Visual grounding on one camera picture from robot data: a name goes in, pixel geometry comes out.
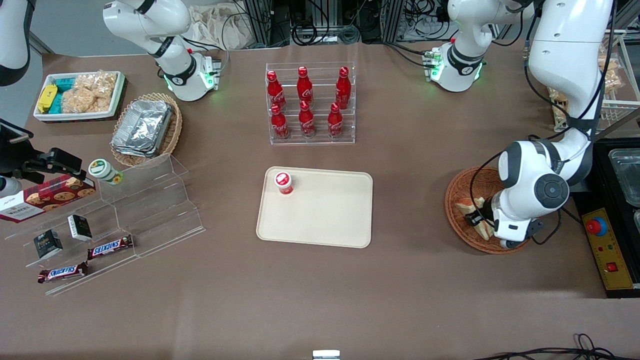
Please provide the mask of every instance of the clear acrylic shelf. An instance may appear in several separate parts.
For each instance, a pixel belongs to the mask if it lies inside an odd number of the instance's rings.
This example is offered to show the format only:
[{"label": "clear acrylic shelf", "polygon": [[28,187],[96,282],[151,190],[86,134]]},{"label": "clear acrylic shelf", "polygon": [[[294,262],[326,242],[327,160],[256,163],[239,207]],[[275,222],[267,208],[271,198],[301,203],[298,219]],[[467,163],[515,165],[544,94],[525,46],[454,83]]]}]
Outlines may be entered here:
[{"label": "clear acrylic shelf", "polygon": [[[266,115],[269,126],[269,139],[272,145],[329,145],[347,144],[356,142],[356,67],[353,61],[336,61],[323,63],[268,63],[264,77],[264,92],[266,95]],[[298,113],[300,112],[300,100],[298,99],[298,67],[306,66],[308,76],[314,86],[314,125],[316,135],[307,139],[302,136]],[[342,135],[332,139],[329,136],[327,118],[331,109],[331,103],[335,101],[335,83],[338,81],[341,67],[349,68],[349,80],[351,82],[351,97],[349,106],[342,113]],[[270,70],[276,72],[287,100],[287,108],[282,113],[287,118],[287,125],[291,137],[283,140],[275,136],[271,127],[271,102],[267,93],[269,81],[266,73]]]},{"label": "clear acrylic shelf", "polygon": [[[25,266],[33,271],[34,282],[41,270],[78,265],[86,261],[87,249],[133,235],[132,249],[89,260],[87,276],[42,284],[47,295],[63,293],[205,230],[198,209],[186,193],[183,177],[187,170],[173,156],[159,156],[123,173],[119,185],[96,181],[95,195],[19,224],[3,223],[5,240],[23,244]],[[71,237],[67,222],[71,214],[87,218],[92,241]],[[33,238],[49,229],[58,233],[63,250],[39,259]]]}]

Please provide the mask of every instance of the red cookie box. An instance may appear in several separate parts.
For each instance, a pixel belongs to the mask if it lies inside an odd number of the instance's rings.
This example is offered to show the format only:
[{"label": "red cookie box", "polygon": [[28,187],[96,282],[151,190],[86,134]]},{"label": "red cookie box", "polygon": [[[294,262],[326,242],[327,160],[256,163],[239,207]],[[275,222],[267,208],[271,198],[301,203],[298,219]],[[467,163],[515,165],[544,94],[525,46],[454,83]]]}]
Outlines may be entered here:
[{"label": "red cookie box", "polygon": [[0,218],[22,222],[94,193],[93,181],[80,181],[70,175],[62,175],[2,198]]}]

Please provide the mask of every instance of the round wicker basket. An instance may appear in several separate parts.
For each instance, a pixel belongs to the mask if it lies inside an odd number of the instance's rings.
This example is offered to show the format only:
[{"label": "round wicker basket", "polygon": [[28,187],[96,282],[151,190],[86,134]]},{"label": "round wicker basket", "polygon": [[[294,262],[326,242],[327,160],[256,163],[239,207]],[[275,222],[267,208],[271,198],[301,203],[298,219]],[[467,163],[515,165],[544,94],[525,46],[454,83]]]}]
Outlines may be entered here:
[{"label": "round wicker basket", "polygon": [[[473,248],[486,252],[488,254],[511,254],[522,250],[529,242],[526,240],[524,244],[515,249],[505,249],[500,246],[500,239],[492,236],[488,241],[482,238],[480,234],[465,222],[465,217],[456,207],[456,201],[464,197],[470,197],[469,183],[478,167],[468,168],[456,175],[447,188],[444,199],[444,208],[451,227],[456,231],[458,236]],[[504,186],[500,182],[498,170],[493,167],[485,167],[476,176],[474,181],[474,196],[476,198],[484,197],[489,199],[497,192],[502,190]]]},{"label": "round wicker basket", "polygon": [[[176,104],[175,100],[173,100],[170,96],[165,94],[158,94],[155,92],[153,94],[142,95],[141,97],[137,98],[134,101],[137,101],[137,100],[151,100],[151,101],[162,100],[172,107],[173,111],[171,114],[171,118],[169,119],[170,123],[169,123],[169,126],[166,128],[166,133],[164,134],[164,140],[162,142],[162,145],[160,146],[160,151],[158,152],[158,156],[162,154],[171,154],[175,149],[175,146],[178,144],[178,138],[180,137],[180,131],[182,130],[182,114],[180,114],[180,109],[178,108],[178,104]],[[113,130],[114,134],[116,133],[116,131],[118,131],[118,128],[122,123],[122,118],[124,118],[125,113],[129,109],[129,107],[131,107],[131,104],[134,101],[130,102],[129,105],[127,105],[127,107],[121,112],[120,116],[118,117],[118,122],[116,123],[116,126]],[[113,157],[116,160],[118,160],[119,163],[130,166],[130,167],[142,164],[145,161],[152,159],[152,158],[144,158],[142,156],[120,154],[119,152],[115,151],[113,147],[111,147],[111,152],[113,153]]]}]

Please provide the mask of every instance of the teal snack package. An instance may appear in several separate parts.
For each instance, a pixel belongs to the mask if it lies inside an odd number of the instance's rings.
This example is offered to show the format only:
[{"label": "teal snack package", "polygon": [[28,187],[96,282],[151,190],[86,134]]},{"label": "teal snack package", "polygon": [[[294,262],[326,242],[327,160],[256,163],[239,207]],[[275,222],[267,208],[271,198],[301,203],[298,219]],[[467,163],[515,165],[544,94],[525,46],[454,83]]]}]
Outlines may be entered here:
[{"label": "teal snack package", "polygon": [[58,93],[49,108],[50,114],[62,114],[62,94]]},{"label": "teal snack package", "polygon": [[67,90],[70,90],[74,86],[75,81],[76,79],[74,78],[56,79],[58,92],[65,92]]}]

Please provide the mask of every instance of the coca-cola bottle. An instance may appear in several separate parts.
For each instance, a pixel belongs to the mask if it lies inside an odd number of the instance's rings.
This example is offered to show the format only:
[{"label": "coca-cola bottle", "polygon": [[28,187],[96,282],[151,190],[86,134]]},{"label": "coca-cola bottle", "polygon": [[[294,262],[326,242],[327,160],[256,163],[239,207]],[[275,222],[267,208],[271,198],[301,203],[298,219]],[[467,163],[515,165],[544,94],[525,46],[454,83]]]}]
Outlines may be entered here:
[{"label": "coca-cola bottle", "polygon": [[280,110],[285,110],[287,108],[287,101],[284,99],[284,90],[278,81],[276,72],[273,70],[267,71],[267,80],[269,81],[267,93],[269,93],[269,100],[271,101],[271,104],[277,104],[279,105]]},{"label": "coca-cola bottle", "polygon": [[337,102],[331,104],[331,112],[327,121],[329,122],[329,136],[335,138],[342,135],[342,114]]},{"label": "coca-cola bottle", "polygon": [[298,115],[300,120],[300,130],[302,136],[309,139],[316,135],[316,127],[314,126],[314,114],[309,111],[309,102],[306,100],[300,101],[300,114]]},{"label": "coca-cola bottle", "polygon": [[273,133],[278,139],[285,140],[291,136],[287,127],[287,118],[280,113],[280,105],[278,104],[271,105],[271,127],[273,127]]},{"label": "coca-cola bottle", "polygon": [[351,82],[349,80],[349,68],[343,66],[340,68],[340,77],[335,84],[335,102],[338,103],[340,109],[344,110],[349,106],[350,96]]},{"label": "coca-cola bottle", "polygon": [[308,72],[306,67],[301,66],[298,68],[298,84],[296,87],[298,88],[298,97],[300,98],[300,101],[307,101],[309,103],[309,108],[313,108],[314,88],[307,75]]}]

